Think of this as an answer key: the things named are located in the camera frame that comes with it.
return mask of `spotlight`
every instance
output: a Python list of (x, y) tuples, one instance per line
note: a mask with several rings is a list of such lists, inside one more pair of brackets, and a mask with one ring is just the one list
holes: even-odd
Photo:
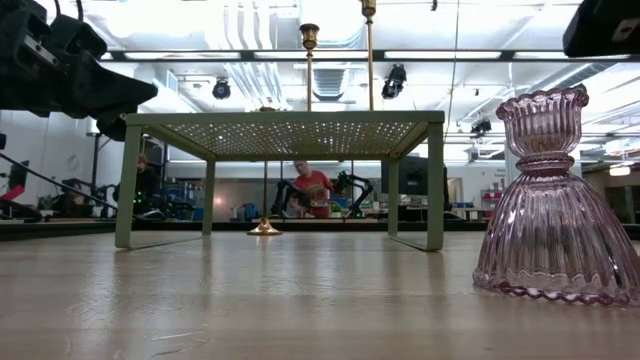
[(216, 85), (213, 87), (213, 97), (218, 100), (227, 99), (231, 96), (231, 87), (229, 87), (229, 80), (227, 79), (218, 79), (216, 81)]
[(404, 65), (394, 64), (382, 87), (382, 98), (385, 100), (397, 98), (404, 89), (405, 81), (407, 81), (407, 72), (404, 70)]
[(484, 134), (491, 131), (491, 120), (484, 118), (471, 125), (471, 133), (474, 134), (472, 139), (483, 137)]

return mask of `wooden table surface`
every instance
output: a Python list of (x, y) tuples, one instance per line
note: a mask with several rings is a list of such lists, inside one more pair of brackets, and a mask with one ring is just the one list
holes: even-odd
[(379, 233), (0, 243), (0, 359), (640, 358), (640, 309), (474, 288), (481, 240), (447, 233), (432, 254)]

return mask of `brass candlestick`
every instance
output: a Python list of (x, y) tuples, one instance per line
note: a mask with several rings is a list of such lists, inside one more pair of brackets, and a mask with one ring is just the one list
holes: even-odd
[[(262, 107), (260, 108), (260, 112), (271, 112), (276, 111), (274, 108), (270, 107)], [(267, 176), (268, 176), (269, 162), (264, 162), (264, 182), (262, 187), (262, 217), (260, 218), (260, 225), (255, 229), (247, 232), (248, 235), (259, 235), (259, 236), (271, 236), (271, 235), (280, 235), (282, 231), (276, 230), (269, 223), (269, 216), (267, 215)]]
[(311, 100), (313, 98), (311, 87), (313, 81), (313, 49), (318, 46), (318, 31), (320, 31), (320, 28), (315, 24), (302, 24), (300, 26), (302, 46), (307, 49), (307, 111), (311, 111)]
[(367, 48), (369, 52), (369, 110), (373, 111), (373, 15), (376, 14), (376, 0), (360, 0), (362, 16), (367, 19)]

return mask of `brass base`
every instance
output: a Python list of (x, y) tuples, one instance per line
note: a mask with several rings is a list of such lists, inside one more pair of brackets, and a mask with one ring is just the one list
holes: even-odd
[(261, 218), (260, 225), (257, 228), (248, 231), (247, 235), (273, 236), (282, 235), (282, 231), (274, 229), (269, 223), (268, 218)]

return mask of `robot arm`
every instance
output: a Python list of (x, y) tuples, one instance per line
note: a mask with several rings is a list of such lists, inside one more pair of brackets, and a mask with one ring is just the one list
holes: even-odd
[(338, 175), (338, 180), (333, 183), (333, 189), (335, 192), (341, 193), (347, 188), (347, 186), (355, 186), (362, 190), (358, 199), (349, 206), (349, 213), (346, 215), (346, 217), (352, 215), (357, 216), (362, 213), (360, 210), (360, 204), (362, 204), (362, 202), (373, 192), (373, 185), (371, 185), (371, 182), (367, 179), (363, 179), (353, 174), (347, 174), (343, 171)]
[(273, 206), (271, 206), (271, 214), (284, 217), (284, 214), (287, 211), (287, 205), (289, 204), (289, 200), (291, 200), (291, 197), (298, 199), (298, 202), (303, 207), (311, 207), (311, 198), (307, 194), (305, 194), (304, 191), (300, 190), (289, 180), (280, 180), (278, 182), (278, 193), (276, 194), (276, 201), (273, 203)]

